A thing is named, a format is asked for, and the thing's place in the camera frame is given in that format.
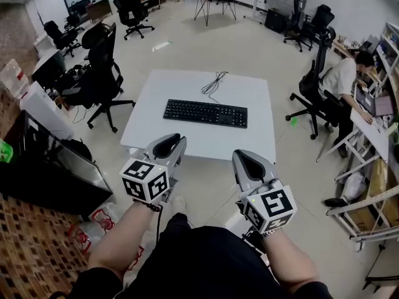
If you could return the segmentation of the large black case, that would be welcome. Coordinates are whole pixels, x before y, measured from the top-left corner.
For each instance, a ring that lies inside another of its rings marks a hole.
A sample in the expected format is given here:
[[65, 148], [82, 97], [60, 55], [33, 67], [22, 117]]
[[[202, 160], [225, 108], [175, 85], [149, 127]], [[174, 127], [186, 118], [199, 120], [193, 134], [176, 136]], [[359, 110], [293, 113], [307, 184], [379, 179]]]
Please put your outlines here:
[[99, 167], [65, 147], [28, 112], [5, 136], [14, 154], [0, 162], [0, 192], [35, 206], [88, 219], [113, 194]]

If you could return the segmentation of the large black office chair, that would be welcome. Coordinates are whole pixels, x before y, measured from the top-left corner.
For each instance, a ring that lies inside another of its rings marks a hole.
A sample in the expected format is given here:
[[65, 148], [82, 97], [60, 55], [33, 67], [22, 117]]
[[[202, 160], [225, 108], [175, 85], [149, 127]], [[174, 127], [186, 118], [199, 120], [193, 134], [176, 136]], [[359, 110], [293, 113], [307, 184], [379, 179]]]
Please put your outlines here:
[[69, 106], [83, 106], [86, 109], [97, 105], [97, 111], [89, 118], [87, 125], [90, 129], [92, 122], [105, 113], [111, 130], [116, 133], [118, 129], [113, 125], [111, 107], [120, 105], [135, 106], [133, 100], [118, 100], [123, 93], [123, 77], [119, 66], [116, 64], [113, 51], [116, 38], [116, 24], [109, 28], [102, 26], [104, 35], [90, 48], [88, 53], [89, 64], [85, 72], [78, 79], [77, 85], [66, 89], [62, 96]]

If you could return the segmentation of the metal storage rack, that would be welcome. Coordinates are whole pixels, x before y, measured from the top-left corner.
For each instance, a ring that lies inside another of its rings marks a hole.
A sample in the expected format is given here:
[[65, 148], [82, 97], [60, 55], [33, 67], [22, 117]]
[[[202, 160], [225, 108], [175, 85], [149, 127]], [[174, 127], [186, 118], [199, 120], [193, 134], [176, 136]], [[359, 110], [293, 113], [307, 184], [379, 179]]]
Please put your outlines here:
[[[398, 133], [398, 124], [393, 123], [389, 128], [385, 128], [389, 136], [389, 156], [388, 163], [386, 164], [382, 159], [385, 166], [389, 165], [389, 162], [393, 161], [394, 158], [394, 135]], [[350, 234], [350, 240], [356, 244], [363, 244], [366, 242], [377, 242], [388, 239], [395, 239], [399, 241], [399, 218], [397, 219], [398, 224], [392, 224], [386, 214], [383, 212], [388, 201], [393, 198], [397, 198], [398, 210], [399, 210], [399, 180], [398, 184], [391, 189], [386, 189], [379, 194], [371, 195], [367, 193], [365, 199], [351, 203], [345, 207], [330, 208], [326, 215], [334, 217], [344, 227], [345, 230]], [[373, 227], [367, 228], [365, 224], [358, 225], [352, 220], [351, 215], [355, 212], [363, 209], [369, 209], [372, 206], [377, 212], [378, 216], [372, 218]]]

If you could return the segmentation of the black keyboard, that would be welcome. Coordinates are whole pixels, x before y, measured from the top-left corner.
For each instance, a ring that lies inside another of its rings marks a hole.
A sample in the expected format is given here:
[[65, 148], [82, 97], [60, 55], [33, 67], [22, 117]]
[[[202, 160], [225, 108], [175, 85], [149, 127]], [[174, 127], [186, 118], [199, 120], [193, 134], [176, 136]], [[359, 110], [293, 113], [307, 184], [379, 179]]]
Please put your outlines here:
[[246, 129], [248, 127], [247, 108], [217, 103], [169, 99], [163, 118], [233, 128]]

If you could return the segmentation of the person's black clothing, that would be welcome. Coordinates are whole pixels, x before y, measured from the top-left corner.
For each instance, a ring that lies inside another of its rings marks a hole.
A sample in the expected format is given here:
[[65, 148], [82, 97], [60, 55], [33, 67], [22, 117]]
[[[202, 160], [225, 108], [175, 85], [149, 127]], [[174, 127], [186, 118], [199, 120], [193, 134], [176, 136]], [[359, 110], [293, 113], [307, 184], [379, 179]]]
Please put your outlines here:
[[112, 271], [82, 272], [65, 299], [333, 299], [320, 280], [295, 293], [284, 288], [269, 261], [221, 227], [191, 228], [175, 214], [159, 243], [127, 287]]

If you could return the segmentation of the black shoe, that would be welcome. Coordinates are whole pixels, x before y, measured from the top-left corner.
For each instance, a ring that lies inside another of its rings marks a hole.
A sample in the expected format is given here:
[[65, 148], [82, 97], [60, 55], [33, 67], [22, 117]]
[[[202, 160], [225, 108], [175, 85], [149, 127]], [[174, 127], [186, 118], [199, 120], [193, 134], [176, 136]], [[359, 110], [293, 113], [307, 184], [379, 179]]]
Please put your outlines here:
[[341, 199], [341, 198], [326, 199], [324, 201], [324, 204], [326, 207], [331, 207], [331, 208], [345, 207], [348, 205], [348, 203], [344, 199]]

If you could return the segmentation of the person's right forearm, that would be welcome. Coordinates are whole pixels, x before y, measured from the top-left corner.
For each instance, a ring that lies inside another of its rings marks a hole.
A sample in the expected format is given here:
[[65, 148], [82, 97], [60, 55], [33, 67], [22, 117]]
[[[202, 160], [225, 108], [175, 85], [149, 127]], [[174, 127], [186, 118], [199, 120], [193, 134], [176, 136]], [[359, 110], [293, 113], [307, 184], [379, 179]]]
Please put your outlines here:
[[319, 281], [313, 261], [282, 229], [263, 238], [262, 245], [276, 280], [291, 293], [308, 283]]

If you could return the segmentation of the black computer case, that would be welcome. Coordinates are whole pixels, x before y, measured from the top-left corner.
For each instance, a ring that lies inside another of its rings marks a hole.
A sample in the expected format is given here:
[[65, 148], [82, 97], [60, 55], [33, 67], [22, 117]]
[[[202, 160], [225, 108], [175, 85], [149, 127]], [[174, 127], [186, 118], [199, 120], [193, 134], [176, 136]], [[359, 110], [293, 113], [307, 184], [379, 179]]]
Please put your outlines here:
[[280, 13], [276, 8], [270, 8], [267, 10], [265, 27], [276, 32], [282, 34], [287, 27], [287, 16]]

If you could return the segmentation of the black belt device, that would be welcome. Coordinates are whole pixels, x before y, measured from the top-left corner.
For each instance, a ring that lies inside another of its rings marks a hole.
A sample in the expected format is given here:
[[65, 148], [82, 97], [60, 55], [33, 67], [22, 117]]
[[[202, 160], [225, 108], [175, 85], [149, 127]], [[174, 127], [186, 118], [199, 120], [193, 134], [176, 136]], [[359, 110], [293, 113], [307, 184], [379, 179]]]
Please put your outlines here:
[[255, 229], [253, 225], [246, 233], [242, 234], [241, 238], [260, 254], [266, 253], [262, 244], [263, 236]]

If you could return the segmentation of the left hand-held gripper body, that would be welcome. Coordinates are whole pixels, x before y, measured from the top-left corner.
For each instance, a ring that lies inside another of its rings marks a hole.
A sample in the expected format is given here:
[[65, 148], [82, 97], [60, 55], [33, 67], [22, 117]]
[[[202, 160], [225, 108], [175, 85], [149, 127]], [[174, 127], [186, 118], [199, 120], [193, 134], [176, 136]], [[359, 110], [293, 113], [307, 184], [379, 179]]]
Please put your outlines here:
[[131, 149], [130, 159], [119, 175], [126, 193], [134, 200], [146, 204], [167, 202], [177, 183], [174, 173], [180, 163], [179, 151], [160, 158], [143, 149]]

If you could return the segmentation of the white cabinet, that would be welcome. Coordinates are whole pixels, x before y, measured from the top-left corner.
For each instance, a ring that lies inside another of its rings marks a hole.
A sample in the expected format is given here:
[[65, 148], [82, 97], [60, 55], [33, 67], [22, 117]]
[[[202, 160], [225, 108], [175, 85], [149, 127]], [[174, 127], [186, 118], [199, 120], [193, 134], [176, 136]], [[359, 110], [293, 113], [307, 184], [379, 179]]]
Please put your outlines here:
[[20, 108], [60, 140], [71, 140], [75, 133], [66, 110], [60, 109], [44, 89], [33, 82], [20, 99]]

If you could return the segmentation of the black backpack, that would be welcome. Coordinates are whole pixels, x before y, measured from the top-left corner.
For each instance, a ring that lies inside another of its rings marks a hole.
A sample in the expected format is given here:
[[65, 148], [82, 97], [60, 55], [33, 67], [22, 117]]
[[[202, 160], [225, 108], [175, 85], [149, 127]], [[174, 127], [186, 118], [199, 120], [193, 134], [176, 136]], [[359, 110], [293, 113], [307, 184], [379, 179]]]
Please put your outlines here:
[[76, 152], [77, 154], [83, 156], [89, 161], [93, 161], [92, 155], [88, 147], [82, 142], [82, 140], [61, 140], [61, 143], [68, 149]]

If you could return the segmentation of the person's white shoe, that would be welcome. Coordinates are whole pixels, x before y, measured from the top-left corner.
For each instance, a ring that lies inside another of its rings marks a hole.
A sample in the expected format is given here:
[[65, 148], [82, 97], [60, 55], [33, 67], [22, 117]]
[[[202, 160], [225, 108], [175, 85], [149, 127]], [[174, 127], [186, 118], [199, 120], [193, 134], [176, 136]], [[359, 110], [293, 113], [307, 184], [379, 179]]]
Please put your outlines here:
[[186, 201], [183, 196], [175, 196], [172, 201], [174, 214], [186, 214]]

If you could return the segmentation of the white square table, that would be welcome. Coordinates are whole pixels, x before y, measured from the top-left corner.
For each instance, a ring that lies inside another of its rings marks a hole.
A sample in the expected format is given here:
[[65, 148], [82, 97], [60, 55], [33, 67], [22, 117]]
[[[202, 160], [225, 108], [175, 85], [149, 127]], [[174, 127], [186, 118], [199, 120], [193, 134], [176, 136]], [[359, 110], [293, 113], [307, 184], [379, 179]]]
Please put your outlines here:
[[[276, 162], [274, 124], [267, 81], [227, 74], [211, 97], [201, 89], [215, 80], [211, 72], [152, 70], [120, 140], [127, 148], [146, 148], [162, 136], [179, 133], [187, 138], [188, 156], [230, 160], [236, 149], [248, 150]], [[245, 129], [163, 118], [169, 99], [244, 107]]]

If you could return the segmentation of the person's left forearm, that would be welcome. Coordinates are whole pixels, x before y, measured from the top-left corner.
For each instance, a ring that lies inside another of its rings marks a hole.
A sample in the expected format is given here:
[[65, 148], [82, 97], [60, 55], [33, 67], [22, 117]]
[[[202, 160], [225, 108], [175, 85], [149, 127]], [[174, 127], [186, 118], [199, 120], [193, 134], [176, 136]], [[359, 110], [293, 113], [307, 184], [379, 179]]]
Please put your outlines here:
[[140, 242], [160, 202], [144, 204], [135, 201], [95, 246], [87, 268], [106, 268], [122, 280], [138, 253]]

